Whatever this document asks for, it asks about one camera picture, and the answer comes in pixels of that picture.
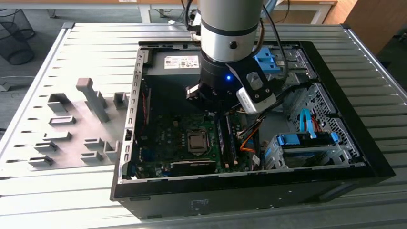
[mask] wire mesh waste basket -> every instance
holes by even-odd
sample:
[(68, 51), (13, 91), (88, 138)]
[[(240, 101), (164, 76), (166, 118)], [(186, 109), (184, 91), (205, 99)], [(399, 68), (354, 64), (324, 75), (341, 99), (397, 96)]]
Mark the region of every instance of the wire mesh waste basket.
[(24, 35), (12, 22), (0, 22), (0, 56), (13, 65), (24, 64), (33, 58)]
[(2, 22), (16, 24), (25, 39), (36, 34), (21, 9), (0, 9), (0, 23)]

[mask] silver cylinder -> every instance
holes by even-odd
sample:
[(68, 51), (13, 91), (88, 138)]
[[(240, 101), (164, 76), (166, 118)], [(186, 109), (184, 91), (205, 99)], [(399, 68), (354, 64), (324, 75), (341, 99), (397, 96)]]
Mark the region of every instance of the silver cylinder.
[(241, 31), (258, 23), (262, 0), (200, 0), (202, 21), (220, 30)]
[(200, 0), (201, 49), (218, 62), (236, 62), (253, 48), (262, 0)]

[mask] cpu socket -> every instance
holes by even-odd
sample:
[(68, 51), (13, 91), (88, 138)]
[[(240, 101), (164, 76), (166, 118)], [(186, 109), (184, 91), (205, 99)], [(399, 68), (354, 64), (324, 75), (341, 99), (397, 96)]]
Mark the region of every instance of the cpu socket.
[(206, 131), (204, 129), (189, 130), (186, 137), (188, 137), (188, 152), (196, 156), (206, 153), (208, 150)]

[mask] metal grate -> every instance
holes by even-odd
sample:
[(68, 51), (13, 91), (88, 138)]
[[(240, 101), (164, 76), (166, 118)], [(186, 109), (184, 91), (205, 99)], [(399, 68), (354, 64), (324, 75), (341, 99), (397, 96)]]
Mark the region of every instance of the metal grate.
[(360, 156), (349, 134), (344, 128), (342, 122), (337, 118), (329, 118), (328, 114), (333, 114), (334, 108), (328, 100), (322, 87), (316, 83), (308, 90), (290, 95), (284, 107), (290, 107), (285, 111), (289, 120), (290, 129), (298, 131), (298, 113), (302, 108), (308, 108), (312, 114), (316, 115), (316, 120), (320, 122), (322, 131), (336, 132), (341, 145), (346, 146), (346, 150), (352, 157)]

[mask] gray floor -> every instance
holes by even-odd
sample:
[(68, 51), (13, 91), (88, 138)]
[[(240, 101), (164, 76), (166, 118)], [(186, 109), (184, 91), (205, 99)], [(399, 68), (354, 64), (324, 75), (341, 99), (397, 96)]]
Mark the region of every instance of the gray floor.
[[(29, 45), (34, 51), (34, 60), (29, 63), (13, 66), (0, 58), (0, 77), (4, 76), (34, 76), (41, 63), (45, 59), (49, 48), (60, 28), (65, 22), (77, 23), (140, 23), (140, 13), (137, 10), (57, 10), (57, 18), (49, 19), (45, 10), (24, 10), (36, 36), (29, 39)], [(176, 19), (180, 10), (168, 13), (172, 19)], [(165, 23), (166, 18), (160, 18), (156, 11), (150, 12), (153, 23)], [(407, 88), (405, 63), (407, 63), (407, 41), (399, 43), (396, 39), (390, 40), (378, 54), (380, 61), (392, 62), (388, 70), (401, 86)], [(30, 85), (29, 78), (6, 79), (12, 88), (8, 92), (0, 92), (0, 128), (6, 128), (18, 104), (24, 98), (26, 89)]]

